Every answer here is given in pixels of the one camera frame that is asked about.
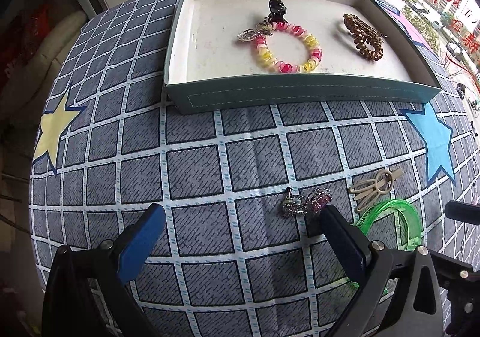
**blue gripper pad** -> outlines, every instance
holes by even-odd
[[[127,226],[115,241],[117,277],[123,285],[134,280],[165,227],[165,210],[152,204],[135,224]]]

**teal box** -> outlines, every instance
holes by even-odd
[[[426,103],[440,92],[437,74],[445,71],[438,58],[383,0],[282,0],[285,18],[319,40],[323,58],[310,74],[270,73],[256,58],[253,44],[237,40],[241,31],[268,15],[268,1],[179,1],[165,86],[181,113],[320,100]],[[382,59],[369,62],[359,55],[344,13],[356,14],[387,36]],[[292,35],[274,32],[267,41],[284,62],[308,59],[304,43]]]

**yellow star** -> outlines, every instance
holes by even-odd
[[[45,154],[49,157],[52,170],[56,173],[57,153],[60,143],[60,135],[70,125],[70,123],[85,109],[84,107],[67,108],[67,98],[70,89],[67,89],[58,103],[54,112],[45,113],[40,119],[40,129],[42,135],[38,140],[33,161],[43,157]]]

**tablecloth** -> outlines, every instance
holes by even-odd
[[[347,187],[380,168],[403,169],[390,197],[415,206],[426,246],[478,264],[477,228],[445,218],[443,207],[451,199],[476,202],[479,149],[438,58],[393,6],[377,0],[441,81],[430,104],[308,102],[183,116],[162,90],[177,2],[128,0],[103,12],[83,27],[63,64],[44,117],[58,116],[64,128],[53,147],[37,148],[43,154],[30,181],[43,286],[61,244],[97,247],[158,202],[166,228],[129,289],[164,335],[318,337],[354,288],[318,231],[319,217],[286,219],[279,205],[287,186],[306,194],[321,185],[354,222]],[[452,129],[454,183],[443,170],[427,180],[425,135],[403,111],[429,109]],[[369,238],[401,247],[405,223],[396,214],[382,217]],[[368,330],[380,322],[394,285]],[[121,335],[95,282],[92,291],[106,324]],[[448,319],[444,291],[442,300]]]

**keychain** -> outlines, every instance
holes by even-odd
[[[283,214],[286,218],[295,214],[306,215],[308,211],[317,214],[332,201],[332,194],[326,188],[314,189],[307,197],[294,196],[292,190],[292,187],[286,189],[286,197],[282,202]]]

